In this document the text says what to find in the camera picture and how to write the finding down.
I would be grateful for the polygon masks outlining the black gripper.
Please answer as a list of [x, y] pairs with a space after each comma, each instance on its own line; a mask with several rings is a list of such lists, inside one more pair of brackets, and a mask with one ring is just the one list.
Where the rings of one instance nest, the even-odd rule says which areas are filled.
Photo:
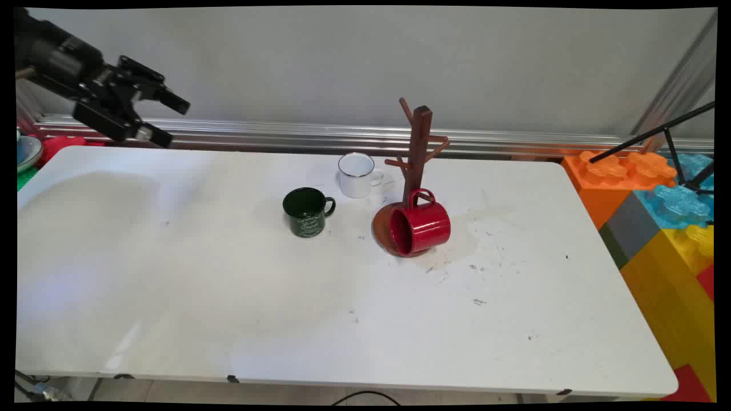
[[166, 86], [164, 75], [125, 55], [110, 65], [98, 49], [80, 39], [55, 40], [54, 72], [71, 90], [73, 119], [115, 142], [133, 139], [162, 148], [172, 143], [170, 133], [120, 117], [136, 115], [131, 98], [159, 102], [181, 115], [190, 109], [187, 100]]

